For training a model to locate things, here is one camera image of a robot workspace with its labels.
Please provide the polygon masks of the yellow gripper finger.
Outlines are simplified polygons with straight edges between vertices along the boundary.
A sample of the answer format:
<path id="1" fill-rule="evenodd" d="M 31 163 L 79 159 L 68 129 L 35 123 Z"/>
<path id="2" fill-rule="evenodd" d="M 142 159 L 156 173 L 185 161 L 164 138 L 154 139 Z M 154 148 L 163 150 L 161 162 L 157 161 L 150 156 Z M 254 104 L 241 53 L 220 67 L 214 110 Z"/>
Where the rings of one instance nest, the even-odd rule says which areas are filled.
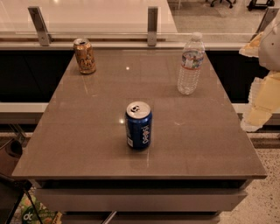
<path id="1" fill-rule="evenodd" d="M 263 32 L 257 34 L 249 43 L 239 50 L 239 54 L 246 57 L 258 57 L 258 49 L 261 42 Z"/>
<path id="2" fill-rule="evenodd" d="M 242 114 L 241 128 L 259 130 L 280 108 L 280 73 L 270 71 L 263 79 L 255 77 L 248 95 L 248 106 Z"/>

